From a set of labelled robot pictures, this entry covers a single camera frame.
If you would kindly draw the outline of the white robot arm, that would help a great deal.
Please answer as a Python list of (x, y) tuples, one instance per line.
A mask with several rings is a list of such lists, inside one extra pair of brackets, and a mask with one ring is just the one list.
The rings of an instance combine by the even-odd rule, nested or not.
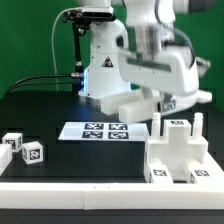
[(95, 98), (113, 96), (131, 83), (176, 96), (199, 89), (192, 44), (174, 41), (185, 34), (174, 27), (177, 13), (209, 10), (217, 0), (76, 0), (81, 17), (91, 22), (91, 64), (115, 68), (107, 87), (87, 75), (85, 92)]

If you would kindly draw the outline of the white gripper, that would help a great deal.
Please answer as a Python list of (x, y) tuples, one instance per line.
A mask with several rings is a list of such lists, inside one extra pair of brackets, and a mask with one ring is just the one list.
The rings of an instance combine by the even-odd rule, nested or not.
[(124, 81), (177, 96), (199, 89), (196, 62), (188, 47), (168, 46), (153, 59), (120, 48), (119, 72)]

